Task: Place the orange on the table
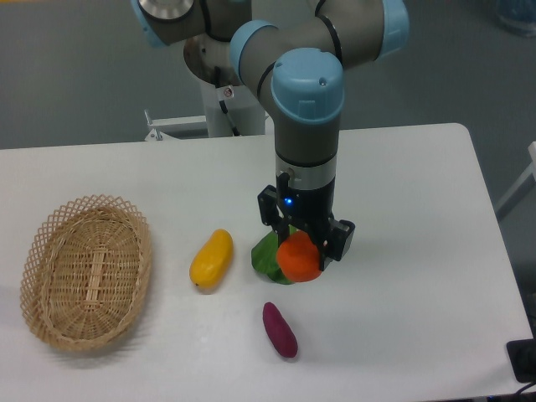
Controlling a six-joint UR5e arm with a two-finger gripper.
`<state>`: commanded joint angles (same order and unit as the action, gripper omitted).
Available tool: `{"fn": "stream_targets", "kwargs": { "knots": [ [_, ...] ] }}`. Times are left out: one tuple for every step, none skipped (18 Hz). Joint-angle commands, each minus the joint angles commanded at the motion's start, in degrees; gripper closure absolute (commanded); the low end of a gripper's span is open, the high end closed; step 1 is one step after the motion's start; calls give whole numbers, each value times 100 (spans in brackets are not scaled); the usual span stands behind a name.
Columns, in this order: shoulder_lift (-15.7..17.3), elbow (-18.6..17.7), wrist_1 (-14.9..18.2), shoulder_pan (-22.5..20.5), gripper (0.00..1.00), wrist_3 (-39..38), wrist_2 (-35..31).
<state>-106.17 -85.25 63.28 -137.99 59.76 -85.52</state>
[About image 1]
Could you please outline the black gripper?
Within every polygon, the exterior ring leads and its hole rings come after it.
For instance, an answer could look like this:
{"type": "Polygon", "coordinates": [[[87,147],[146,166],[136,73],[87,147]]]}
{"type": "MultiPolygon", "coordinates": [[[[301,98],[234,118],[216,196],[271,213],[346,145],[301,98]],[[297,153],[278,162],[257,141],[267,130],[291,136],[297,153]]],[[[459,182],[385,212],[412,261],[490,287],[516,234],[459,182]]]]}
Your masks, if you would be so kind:
{"type": "Polygon", "coordinates": [[[289,174],[282,173],[276,188],[268,185],[257,196],[261,222],[271,227],[279,245],[289,237],[290,226],[306,232],[312,242],[321,242],[320,271],[346,255],[355,231],[354,222],[331,219],[334,189],[335,179],[320,188],[295,189],[290,186],[289,174]]]}

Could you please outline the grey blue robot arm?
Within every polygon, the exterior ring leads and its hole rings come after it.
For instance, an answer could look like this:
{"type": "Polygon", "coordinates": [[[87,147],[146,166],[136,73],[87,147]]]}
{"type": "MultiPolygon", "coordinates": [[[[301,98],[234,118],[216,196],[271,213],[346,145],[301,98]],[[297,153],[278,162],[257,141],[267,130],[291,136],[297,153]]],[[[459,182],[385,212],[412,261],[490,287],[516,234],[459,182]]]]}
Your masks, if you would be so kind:
{"type": "Polygon", "coordinates": [[[255,20],[249,1],[135,1],[156,46],[206,35],[275,125],[276,184],[258,197],[279,241],[291,228],[316,246],[317,268],[341,260],[355,226],[332,213],[343,72],[403,48],[410,32],[401,1],[314,1],[313,18],[281,29],[255,20]]]}

